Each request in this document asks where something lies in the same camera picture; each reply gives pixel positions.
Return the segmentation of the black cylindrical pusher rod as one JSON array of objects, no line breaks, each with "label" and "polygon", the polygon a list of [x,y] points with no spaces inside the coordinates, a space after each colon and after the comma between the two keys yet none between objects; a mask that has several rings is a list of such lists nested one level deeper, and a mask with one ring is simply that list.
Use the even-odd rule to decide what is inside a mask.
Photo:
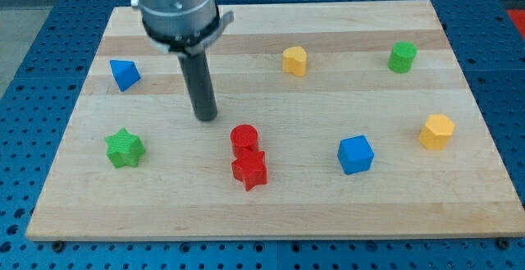
[{"label": "black cylindrical pusher rod", "polygon": [[179,56],[178,60],[194,115],[200,121],[214,120],[217,117],[217,104],[206,54]]}]

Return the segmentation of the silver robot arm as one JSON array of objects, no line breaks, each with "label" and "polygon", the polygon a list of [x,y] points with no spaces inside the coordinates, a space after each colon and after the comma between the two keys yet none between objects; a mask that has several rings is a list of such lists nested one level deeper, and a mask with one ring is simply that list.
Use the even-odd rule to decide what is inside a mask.
[{"label": "silver robot arm", "polygon": [[179,60],[194,115],[200,121],[217,116],[217,104],[206,50],[233,22],[234,12],[219,12],[215,0],[133,0],[149,38]]}]

